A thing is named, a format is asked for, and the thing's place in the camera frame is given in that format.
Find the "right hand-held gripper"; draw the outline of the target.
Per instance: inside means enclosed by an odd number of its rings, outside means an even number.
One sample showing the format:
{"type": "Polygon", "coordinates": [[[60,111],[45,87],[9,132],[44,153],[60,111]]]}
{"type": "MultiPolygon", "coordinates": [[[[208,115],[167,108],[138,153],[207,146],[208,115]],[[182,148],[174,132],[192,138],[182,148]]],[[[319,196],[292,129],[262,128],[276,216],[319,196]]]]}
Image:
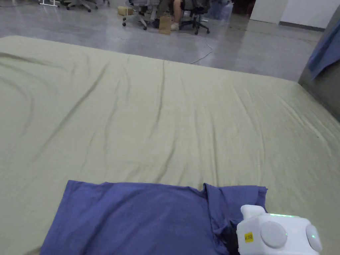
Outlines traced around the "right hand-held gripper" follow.
{"type": "Polygon", "coordinates": [[[222,232],[229,255],[319,255],[317,228],[299,216],[266,213],[258,205],[242,205],[243,220],[222,232]]]}

